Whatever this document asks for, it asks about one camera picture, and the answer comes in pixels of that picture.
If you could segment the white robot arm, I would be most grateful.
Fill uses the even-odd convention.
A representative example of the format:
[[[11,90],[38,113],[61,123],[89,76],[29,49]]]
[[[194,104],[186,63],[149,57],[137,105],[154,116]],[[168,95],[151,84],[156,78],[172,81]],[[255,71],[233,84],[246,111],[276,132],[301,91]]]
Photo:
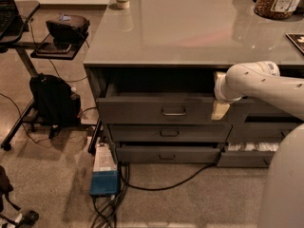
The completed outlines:
[[[304,121],[304,79],[286,77],[272,61],[239,63],[215,74],[221,104],[257,99]],[[304,124],[279,144],[268,168],[256,228],[304,228]]]

